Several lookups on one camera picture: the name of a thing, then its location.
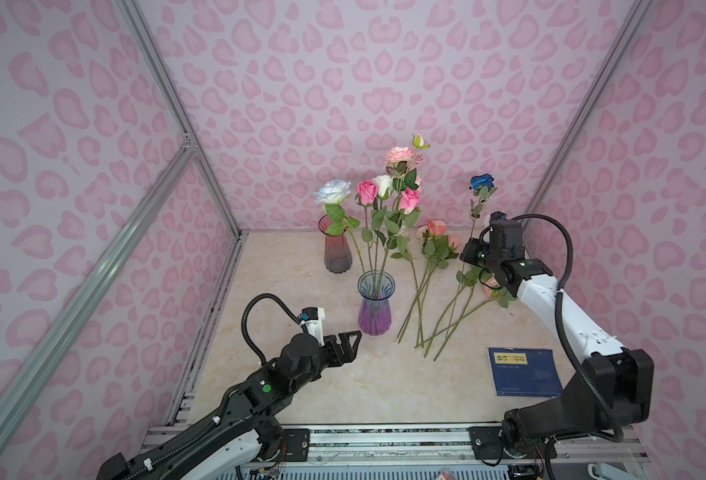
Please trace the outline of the small pink rose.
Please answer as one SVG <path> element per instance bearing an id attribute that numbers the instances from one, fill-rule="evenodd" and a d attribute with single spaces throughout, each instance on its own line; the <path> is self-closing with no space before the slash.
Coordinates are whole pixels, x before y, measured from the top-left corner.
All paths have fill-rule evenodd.
<path id="1" fill-rule="evenodd" d="M 512 295 L 492 277 L 486 280 L 471 280 L 461 274 L 453 295 L 441 308 L 427 336 L 417 342 L 416 347 L 423 357 L 438 360 L 457 335 L 462 324 L 483 307 L 497 305 L 503 309 L 513 302 Z"/>

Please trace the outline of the dark blue flower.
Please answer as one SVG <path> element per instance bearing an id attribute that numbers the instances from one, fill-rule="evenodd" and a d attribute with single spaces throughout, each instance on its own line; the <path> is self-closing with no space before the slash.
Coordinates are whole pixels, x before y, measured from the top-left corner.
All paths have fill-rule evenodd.
<path id="1" fill-rule="evenodd" d="M 482 213 L 491 197 L 497 192 L 495 178 L 485 173 L 473 176 L 470 180 L 470 191 L 473 198 L 470 203 L 469 215 L 471 218 L 471 233 L 475 232 L 477 222 L 482 218 Z"/>

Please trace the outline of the purple blue glass vase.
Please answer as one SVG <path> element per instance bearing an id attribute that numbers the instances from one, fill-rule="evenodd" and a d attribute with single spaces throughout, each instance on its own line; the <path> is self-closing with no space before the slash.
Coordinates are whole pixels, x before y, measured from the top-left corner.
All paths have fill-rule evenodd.
<path id="1" fill-rule="evenodd" d="M 392 326 L 390 299 L 396 282 L 387 272 L 368 271 L 358 281 L 362 304 L 358 314 L 360 330 L 370 336 L 381 336 Z"/>

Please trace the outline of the hot pink rose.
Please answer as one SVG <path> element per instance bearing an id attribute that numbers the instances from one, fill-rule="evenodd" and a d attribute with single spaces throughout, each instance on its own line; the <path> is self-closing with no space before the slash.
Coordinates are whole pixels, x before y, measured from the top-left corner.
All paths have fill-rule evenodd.
<path id="1" fill-rule="evenodd" d="M 386 235 L 383 245 L 389 258 L 413 263 L 413 255 L 409 247 L 409 232 L 420 218 L 420 205 L 420 193 L 407 188 L 400 193 L 395 207 L 385 213 Z"/>

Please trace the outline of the red grey glass vase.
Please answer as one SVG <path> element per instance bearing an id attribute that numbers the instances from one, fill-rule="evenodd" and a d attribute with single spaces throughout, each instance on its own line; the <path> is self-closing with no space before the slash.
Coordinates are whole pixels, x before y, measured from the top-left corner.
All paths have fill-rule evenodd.
<path id="1" fill-rule="evenodd" d="M 334 274 L 347 272 L 353 263 L 352 252 L 344 235 L 333 236 L 327 233 L 332 220 L 324 215 L 318 222 L 318 228 L 325 238 L 324 264 L 326 269 Z"/>

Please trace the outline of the pink white rose with bud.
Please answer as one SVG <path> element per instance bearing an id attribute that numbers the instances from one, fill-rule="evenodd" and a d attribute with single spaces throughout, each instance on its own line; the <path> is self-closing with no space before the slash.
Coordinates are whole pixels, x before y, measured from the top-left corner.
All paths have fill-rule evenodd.
<path id="1" fill-rule="evenodd" d="M 387 201 L 389 210 L 392 210 L 401 192 L 407 188 L 420 193 L 422 204 L 422 180 L 418 173 L 418 166 L 423 160 L 423 152 L 430 147 L 422 135 L 416 134 L 409 146 L 391 147 L 385 155 L 385 168 L 387 175 L 393 178 L 393 191 Z"/>

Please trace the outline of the magenta pink rose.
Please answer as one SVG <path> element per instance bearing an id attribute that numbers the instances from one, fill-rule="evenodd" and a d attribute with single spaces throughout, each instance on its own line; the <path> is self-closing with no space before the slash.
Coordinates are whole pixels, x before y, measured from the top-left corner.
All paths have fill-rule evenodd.
<path id="1" fill-rule="evenodd" d="M 367 256 L 370 270 L 377 269 L 379 260 L 379 239 L 375 233 L 375 215 L 379 207 L 379 188 L 373 180 L 365 180 L 357 186 L 357 202 L 364 209 L 364 227 L 361 229 L 361 238 L 367 246 Z"/>

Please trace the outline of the pale blue white rose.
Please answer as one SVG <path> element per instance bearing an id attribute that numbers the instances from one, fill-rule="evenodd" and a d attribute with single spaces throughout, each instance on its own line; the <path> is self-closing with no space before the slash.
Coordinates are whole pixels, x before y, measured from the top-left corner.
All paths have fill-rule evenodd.
<path id="1" fill-rule="evenodd" d="M 344 208 L 344 202 L 351 193 L 352 183 L 350 181 L 331 180 L 320 187 L 314 193 L 314 197 L 315 203 L 322 207 L 323 216 L 327 215 L 332 220 L 332 225 L 327 229 L 327 233 L 333 236 L 344 235 L 348 240 L 353 257 L 351 247 L 351 243 L 354 241 L 353 232 L 360 226 L 360 221 L 350 217 Z"/>

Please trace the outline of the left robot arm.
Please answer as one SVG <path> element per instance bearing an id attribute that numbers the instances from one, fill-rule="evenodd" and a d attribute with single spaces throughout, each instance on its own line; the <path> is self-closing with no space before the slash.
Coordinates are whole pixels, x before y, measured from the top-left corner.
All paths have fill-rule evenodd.
<path id="1" fill-rule="evenodd" d="M 281 354 L 229 387 L 202 420 L 162 445 L 127 459 L 106 460 L 99 479 L 214 479 L 252 460 L 271 461 L 284 452 L 277 414 L 327 368 L 353 362 L 362 332 L 328 335 L 322 341 L 299 333 Z"/>

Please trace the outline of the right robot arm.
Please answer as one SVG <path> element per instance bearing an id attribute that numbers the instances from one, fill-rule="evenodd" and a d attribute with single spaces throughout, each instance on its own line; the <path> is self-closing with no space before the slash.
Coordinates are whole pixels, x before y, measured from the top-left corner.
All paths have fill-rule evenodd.
<path id="1" fill-rule="evenodd" d="M 505 413 L 500 443 L 508 455 L 540 450 L 551 459 L 556 442 L 586 437 L 612 443 L 625 439 L 627 426 L 650 416 L 654 361 L 642 349 L 632 350 L 600 327 L 568 294 L 575 250 L 566 227 L 554 226 L 566 246 L 562 275 L 530 257 L 524 244 L 526 215 L 495 212 L 489 225 L 470 239 L 461 261 L 489 272 L 498 286 L 529 308 L 558 339 L 574 375 L 556 398 Z"/>

